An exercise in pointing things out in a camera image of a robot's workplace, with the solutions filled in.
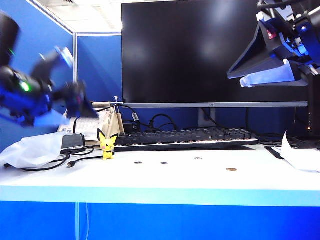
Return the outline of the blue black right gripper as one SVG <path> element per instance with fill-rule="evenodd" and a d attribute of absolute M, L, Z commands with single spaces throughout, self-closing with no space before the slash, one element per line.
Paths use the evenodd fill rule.
<path fill-rule="evenodd" d="M 253 40 L 227 72 L 242 88 L 306 87 L 320 74 L 320 6 L 258 4 Z"/>

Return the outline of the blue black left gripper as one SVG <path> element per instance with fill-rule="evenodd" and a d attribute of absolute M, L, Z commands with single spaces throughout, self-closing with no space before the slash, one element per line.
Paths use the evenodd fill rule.
<path fill-rule="evenodd" d="M 97 118 L 98 115 L 87 99 L 83 82 L 67 83 L 52 93 L 53 101 L 64 101 L 68 114 L 77 118 Z M 69 125 L 70 120 L 59 112 L 48 112 L 37 117 L 37 127 L 59 127 Z"/>

